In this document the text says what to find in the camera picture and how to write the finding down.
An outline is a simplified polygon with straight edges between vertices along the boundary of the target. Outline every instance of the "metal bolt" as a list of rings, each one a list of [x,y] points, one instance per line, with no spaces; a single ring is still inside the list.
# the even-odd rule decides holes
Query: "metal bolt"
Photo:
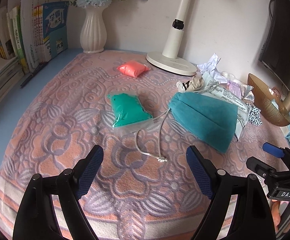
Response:
[[[65,175],[70,175],[71,173],[72,173],[72,169],[65,169],[64,171],[63,171],[63,174],[65,174]]]
[[[36,174],[34,174],[33,176],[32,176],[32,179],[33,180],[37,180],[37,179],[39,179],[40,178],[40,175],[38,174],[38,173],[36,173]]]
[[[250,174],[250,175],[249,175],[249,178],[252,179],[252,180],[256,180],[256,179],[257,179],[257,177],[256,177],[255,174]]]
[[[226,174],[226,171],[220,169],[217,171],[217,173],[220,175],[220,176],[224,176]]]

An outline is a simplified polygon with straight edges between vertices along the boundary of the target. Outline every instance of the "white ceramic vase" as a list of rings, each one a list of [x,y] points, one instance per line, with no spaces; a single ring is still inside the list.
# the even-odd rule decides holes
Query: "white ceramic vase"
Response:
[[[107,7],[89,5],[85,8],[86,18],[80,35],[84,53],[99,53],[104,50],[107,33],[102,14]]]

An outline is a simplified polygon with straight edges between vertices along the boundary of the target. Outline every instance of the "white desk lamp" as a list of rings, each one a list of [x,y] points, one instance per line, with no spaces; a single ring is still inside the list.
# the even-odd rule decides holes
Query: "white desk lamp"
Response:
[[[194,76],[197,71],[197,68],[193,64],[177,56],[183,38],[184,20],[186,18],[189,2],[190,0],[181,0],[176,19],[173,22],[173,27],[170,28],[163,53],[153,51],[149,52],[146,57],[153,65],[184,76]]]

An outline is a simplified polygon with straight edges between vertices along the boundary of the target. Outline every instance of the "textured blue rubber pad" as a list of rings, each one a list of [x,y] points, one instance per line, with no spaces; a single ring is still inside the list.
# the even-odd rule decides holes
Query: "textured blue rubber pad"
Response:
[[[275,156],[276,158],[282,158],[285,156],[283,149],[278,148],[270,143],[264,143],[263,151]]]
[[[90,159],[89,163],[86,165],[84,172],[78,179],[78,191],[75,192],[76,199],[80,199],[82,196],[86,195],[92,185],[92,182],[101,166],[104,158],[104,152],[102,147],[98,147],[93,157]]]
[[[212,190],[211,178],[190,147],[188,147],[186,151],[186,160],[201,192],[205,196],[208,196],[209,199],[212,199],[214,197],[214,192]]]

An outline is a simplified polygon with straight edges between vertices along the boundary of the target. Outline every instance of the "brown plastic bowl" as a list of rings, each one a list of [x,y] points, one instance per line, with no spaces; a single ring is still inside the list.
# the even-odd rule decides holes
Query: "brown plastic bowl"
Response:
[[[269,92],[269,87],[253,74],[248,75],[248,85],[253,86],[252,90],[255,96],[255,106],[261,110],[264,116],[270,123],[276,126],[287,126],[290,124],[290,116],[282,101],[277,96],[273,96]],[[272,104],[275,99],[277,108]]]

